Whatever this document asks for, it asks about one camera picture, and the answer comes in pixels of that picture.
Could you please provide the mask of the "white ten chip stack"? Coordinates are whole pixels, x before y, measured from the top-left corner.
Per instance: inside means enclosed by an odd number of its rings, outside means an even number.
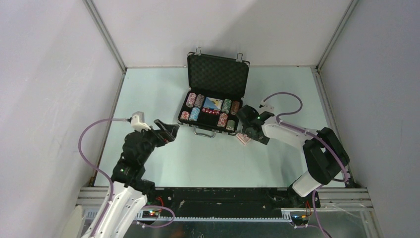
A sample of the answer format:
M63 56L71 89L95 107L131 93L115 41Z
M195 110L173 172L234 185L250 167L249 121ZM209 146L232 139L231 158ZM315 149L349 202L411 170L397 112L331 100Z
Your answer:
M193 107L189 116L189 121L197 121L201 109L197 107Z

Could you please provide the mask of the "blue playing card box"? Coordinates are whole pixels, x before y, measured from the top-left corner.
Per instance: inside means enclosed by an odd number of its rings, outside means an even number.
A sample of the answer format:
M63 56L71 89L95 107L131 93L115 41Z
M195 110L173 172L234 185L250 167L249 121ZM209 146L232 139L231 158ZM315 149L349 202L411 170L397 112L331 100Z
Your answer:
M203 108L220 111L222 108L223 100L206 97L203 103Z

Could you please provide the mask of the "black poker set case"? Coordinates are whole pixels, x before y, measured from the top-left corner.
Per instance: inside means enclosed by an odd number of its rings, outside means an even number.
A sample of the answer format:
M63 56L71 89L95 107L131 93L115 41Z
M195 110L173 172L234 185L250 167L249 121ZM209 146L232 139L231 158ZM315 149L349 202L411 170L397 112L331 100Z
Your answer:
M226 126L218 126L220 115L206 113L204 104L199 107L197 120L189 120L183 117L185 113L190 114L196 106L191 103L187 106L187 101L192 95L202 95L204 99L213 98L221 100L222 108L224 100L238 102L239 107L243 105L245 97L247 80L250 70L250 62L243 59L243 54L238 53L237 57L226 58L221 56L207 55L198 48L194 52L187 54L187 75L188 91L183 99L181 109L177 115L179 125L192 127L193 129L202 129L212 132L213 135L203 134L206 137L215 137L217 133L234 136L238 129L239 119L232 112L225 113L227 121L233 121L233 129L229 130Z

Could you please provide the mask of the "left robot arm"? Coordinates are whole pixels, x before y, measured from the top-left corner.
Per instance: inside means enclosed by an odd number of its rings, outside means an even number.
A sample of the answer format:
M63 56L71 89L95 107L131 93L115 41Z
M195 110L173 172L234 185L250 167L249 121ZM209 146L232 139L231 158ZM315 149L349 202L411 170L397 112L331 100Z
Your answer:
M179 130L179 125L166 124L159 119L154 120L158 128L153 129L138 115L120 121L130 123L133 131L125 136L122 153L110 176L89 162L82 151L84 135L102 120L89 125L79 137L78 150L82 159L109 183L107 195L96 217L83 234L85 238L123 237L137 213L156 202L154 182L142 178L145 163L156 148L173 142Z

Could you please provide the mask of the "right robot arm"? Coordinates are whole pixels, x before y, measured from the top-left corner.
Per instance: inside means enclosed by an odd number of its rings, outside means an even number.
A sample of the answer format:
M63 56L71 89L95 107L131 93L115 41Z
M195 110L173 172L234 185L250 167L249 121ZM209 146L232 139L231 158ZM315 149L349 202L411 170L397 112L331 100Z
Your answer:
M307 170L290 185L288 201L292 206L303 206L311 192L329 184L339 173L343 173L342 182L348 180L346 166L350 158L332 129L314 130L293 125L277 119L267 105L259 112L245 105L239 109L237 117L242 123L241 132L251 140L264 145L278 140L303 153Z

